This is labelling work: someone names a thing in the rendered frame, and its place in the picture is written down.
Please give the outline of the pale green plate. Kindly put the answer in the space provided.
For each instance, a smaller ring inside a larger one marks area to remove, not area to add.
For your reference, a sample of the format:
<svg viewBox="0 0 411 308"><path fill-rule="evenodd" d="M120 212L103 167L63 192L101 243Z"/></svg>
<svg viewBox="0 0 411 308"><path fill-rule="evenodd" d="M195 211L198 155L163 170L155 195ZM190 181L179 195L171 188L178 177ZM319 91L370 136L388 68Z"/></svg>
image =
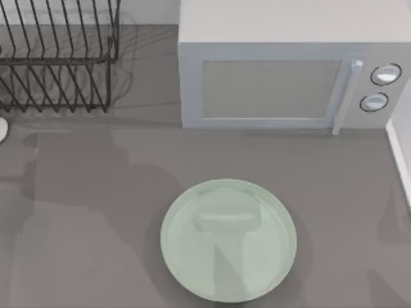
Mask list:
<svg viewBox="0 0 411 308"><path fill-rule="evenodd" d="M283 203L252 182L220 178L181 193L161 224L173 278L194 295L236 304L274 290L297 255L295 223Z"/></svg>

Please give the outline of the small round microwave knob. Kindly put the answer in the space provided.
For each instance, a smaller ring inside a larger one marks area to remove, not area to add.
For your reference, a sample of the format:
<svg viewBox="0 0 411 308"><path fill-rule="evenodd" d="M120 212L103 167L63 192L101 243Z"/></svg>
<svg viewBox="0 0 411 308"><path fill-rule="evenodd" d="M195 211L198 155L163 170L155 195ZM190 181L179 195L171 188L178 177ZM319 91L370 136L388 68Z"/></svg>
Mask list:
<svg viewBox="0 0 411 308"><path fill-rule="evenodd" d="M364 112L377 112L384 109L389 103L389 97L384 93L376 93L364 96L360 100L360 108Z"/></svg>

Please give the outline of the pale grey microwave oven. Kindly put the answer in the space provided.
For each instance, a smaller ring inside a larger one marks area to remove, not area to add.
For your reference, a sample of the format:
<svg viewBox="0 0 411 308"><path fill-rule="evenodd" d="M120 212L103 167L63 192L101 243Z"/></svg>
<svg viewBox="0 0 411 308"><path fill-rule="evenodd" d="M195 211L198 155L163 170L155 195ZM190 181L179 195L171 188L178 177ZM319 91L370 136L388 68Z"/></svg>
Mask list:
<svg viewBox="0 0 411 308"><path fill-rule="evenodd" d="M411 84L411 0L181 0L181 43L275 42L340 44L359 49L365 64L342 129L384 128ZM402 75L377 86L376 67L398 64ZM387 106L364 112L364 96L384 93Z"/></svg>

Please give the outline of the microwave oven door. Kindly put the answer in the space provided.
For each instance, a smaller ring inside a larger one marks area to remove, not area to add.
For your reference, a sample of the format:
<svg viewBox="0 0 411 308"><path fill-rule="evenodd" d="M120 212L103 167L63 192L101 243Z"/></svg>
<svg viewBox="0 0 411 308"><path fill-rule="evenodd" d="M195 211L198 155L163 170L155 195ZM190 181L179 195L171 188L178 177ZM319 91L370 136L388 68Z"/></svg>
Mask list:
<svg viewBox="0 0 411 308"><path fill-rule="evenodd" d="M181 43L183 127L332 129L355 59L340 44Z"/></svg>

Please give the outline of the large round microwave knob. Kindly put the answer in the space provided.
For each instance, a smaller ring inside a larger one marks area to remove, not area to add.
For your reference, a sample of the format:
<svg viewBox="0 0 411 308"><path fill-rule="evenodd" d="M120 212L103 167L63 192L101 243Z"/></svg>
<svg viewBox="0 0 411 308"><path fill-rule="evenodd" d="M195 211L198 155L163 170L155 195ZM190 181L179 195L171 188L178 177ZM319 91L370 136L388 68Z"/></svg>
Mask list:
<svg viewBox="0 0 411 308"><path fill-rule="evenodd" d="M398 64L389 64L376 67L371 73L371 81L377 86L386 86L394 83L402 75L402 68Z"/></svg>

